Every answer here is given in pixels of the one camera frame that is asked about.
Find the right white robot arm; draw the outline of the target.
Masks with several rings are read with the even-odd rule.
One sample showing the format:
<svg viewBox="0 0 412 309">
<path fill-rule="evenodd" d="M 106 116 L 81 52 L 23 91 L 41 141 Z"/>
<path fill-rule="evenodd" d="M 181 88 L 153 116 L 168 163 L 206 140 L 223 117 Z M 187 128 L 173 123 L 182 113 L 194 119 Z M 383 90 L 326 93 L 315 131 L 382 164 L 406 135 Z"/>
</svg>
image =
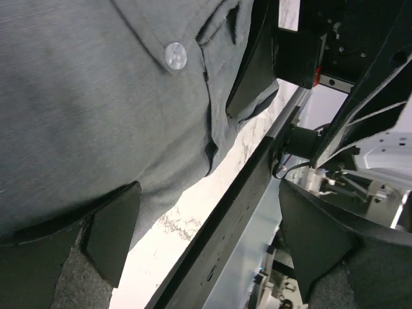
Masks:
<svg viewBox="0 0 412 309">
<path fill-rule="evenodd" d="M 254 3 L 250 42 L 229 107 L 276 79 L 297 91 L 245 171 L 273 175 L 286 154 L 335 171 L 410 164 L 411 136 L 393 128 L 411 96 L 411 2 L 300 1 L 296 31 L 280 27 L 280 15 L 278 1 Z M 346 99 L 325 128 L 300 128 L 293 118 L 316 86 Z"/>
</svg>

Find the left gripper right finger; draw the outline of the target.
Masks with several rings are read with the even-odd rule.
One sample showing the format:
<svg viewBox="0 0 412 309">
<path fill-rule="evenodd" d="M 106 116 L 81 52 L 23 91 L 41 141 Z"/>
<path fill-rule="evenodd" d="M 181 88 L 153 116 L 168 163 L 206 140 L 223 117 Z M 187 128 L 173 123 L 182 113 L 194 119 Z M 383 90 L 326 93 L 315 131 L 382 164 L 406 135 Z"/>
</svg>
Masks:
<svg viewBox="0 0 412 309">
<path fill-rule="evenodd" d="M 287 180 L 284 237 L 309 308 L 411 308 L 411 234 L 336 207 Z"/>
</svg>

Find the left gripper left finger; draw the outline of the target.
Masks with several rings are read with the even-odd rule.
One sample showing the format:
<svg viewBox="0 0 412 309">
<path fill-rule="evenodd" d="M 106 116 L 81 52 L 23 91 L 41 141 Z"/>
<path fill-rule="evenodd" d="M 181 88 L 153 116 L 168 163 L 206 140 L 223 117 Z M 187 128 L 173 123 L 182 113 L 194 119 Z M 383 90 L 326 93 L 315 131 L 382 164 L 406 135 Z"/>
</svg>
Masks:
<svg viewBox="0 0 412 309">
<path fill-rule="evenodd" d="M 133 182 L 1 237 L 1 308 L 108 308 L 129 252 L 140 191 Z"/>
</svg>

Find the grey long sleeve shirt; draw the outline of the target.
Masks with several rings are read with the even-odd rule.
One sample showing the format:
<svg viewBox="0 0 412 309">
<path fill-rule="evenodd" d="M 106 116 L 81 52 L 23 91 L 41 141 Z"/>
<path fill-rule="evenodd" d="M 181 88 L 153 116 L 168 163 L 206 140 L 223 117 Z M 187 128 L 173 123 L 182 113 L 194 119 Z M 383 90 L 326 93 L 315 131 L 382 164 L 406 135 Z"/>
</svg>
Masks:
<svg viewBox="0 0 412 309">
<path fill-rule="evenodd" d="M 272 102 L 227 100 L 252 1 L 2 1 L 1 235 L 132 182 L 132 244 Z"/>
</svg>

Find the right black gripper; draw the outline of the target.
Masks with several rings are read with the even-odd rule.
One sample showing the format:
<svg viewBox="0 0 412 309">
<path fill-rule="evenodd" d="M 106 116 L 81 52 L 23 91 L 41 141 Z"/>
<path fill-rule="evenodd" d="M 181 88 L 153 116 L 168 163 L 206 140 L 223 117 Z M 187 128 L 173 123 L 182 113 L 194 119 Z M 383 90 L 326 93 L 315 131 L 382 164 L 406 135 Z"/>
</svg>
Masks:
<svg viewBox="0 0 412 309">
<path fill-rule="evenodd" d="M 301 1 L 298 29 L 273 34 L 278 19 L 278 1 L 254 1 L 229 118 L 249 120 L 269 107 L 275 75 L 349 93 L 312 167 L 396 124 L 411 94 L 411 1 Z"/>
</svg>

